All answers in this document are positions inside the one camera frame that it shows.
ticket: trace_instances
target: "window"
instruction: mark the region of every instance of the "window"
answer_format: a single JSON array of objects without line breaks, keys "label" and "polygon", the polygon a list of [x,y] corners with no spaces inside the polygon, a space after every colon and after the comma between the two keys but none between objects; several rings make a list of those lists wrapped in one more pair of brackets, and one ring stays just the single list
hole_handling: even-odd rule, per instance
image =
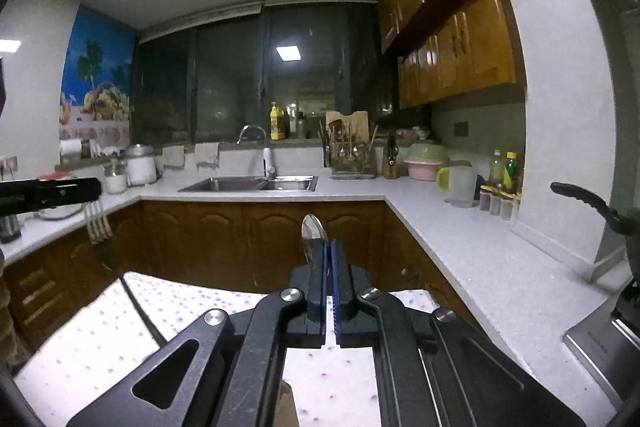
[{"label": "window", "polygon": [[190,32],[177,32],[138,46],[132,86],[133,143],[190,140],[187,69]]},{"label": "window", "polygon": [[326,111],[363,108],[359,97],[380,68],[378,35],[375,5],[317,3],[140,44],[134,140],[235,141],[247,123],[268,131],[271,102],[286,111],[287,137],[316,138]]}]

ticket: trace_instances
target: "electrical outlet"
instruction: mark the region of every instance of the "electrical outlet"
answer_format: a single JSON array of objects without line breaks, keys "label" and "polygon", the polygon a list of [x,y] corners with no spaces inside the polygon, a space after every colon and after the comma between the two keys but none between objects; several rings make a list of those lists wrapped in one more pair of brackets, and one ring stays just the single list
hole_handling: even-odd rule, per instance
[{"label": "electrical outlet", "polygon": [[469,136],[469,123],[455,122],[453,124],[453,136]]}]

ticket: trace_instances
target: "white faucet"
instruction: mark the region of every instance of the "white faucet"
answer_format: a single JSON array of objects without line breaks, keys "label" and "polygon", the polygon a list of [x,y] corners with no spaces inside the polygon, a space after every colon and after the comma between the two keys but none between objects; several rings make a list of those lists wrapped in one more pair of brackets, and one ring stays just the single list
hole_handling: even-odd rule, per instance
[{"label": "white faucet", "polygon": [[244,127],[242,127],[242,131],[240,131],[240,136],[238,136],[238,145],[240,145],[240,142],[242,141],[244,132],[251,127],[261,130],[262,134],[264,134],[264,149],[262,149],[262,168],[264,170],[264,177],[268,180],[273,180],[276,177],[276,168],[273,164],[273,159],[271,158],[271,149],[269,149],[267,131],[256,124],[245,125]]}]

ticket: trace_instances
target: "stainless steel sink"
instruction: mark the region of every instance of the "stainless steel sink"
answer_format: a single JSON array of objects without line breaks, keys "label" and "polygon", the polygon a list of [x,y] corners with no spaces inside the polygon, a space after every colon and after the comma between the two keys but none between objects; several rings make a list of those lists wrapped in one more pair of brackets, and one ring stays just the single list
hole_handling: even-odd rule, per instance
[{"label": "stainless steel sink", "polygon": [[181,188],[178,192],[246,192],[260,190],[266,183],[266,179],[255,176],[207,178],[195,185]]},{"label": "stainless steel sink", "polygon": [[278,176],[276,179],[267,180],[262,190],[295,190],[313,192],[318,184],[318,176]]},{"label": "stainless steel sink", "polygon": [[318,176],[278,176],[273,180],[256,176],[207,178],[178,192],[257,192],[258,190],[283,190],[313,192]]}]

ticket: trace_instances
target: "hanging towel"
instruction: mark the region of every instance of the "hanging towel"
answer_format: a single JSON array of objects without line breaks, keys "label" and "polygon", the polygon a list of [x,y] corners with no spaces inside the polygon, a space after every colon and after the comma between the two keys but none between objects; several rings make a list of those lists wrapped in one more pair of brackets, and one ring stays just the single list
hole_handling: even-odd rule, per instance
[{"label": "hanging towel", "polygon": [[214,169],[220,166],[220,157],[218,156],[218,143],[196,143],[196,165],[199,163],[207,163]]},{"label": "hanging towel", "polygon": [[184,145],[162,147],[162,163],[169,167],[184,167]]}]

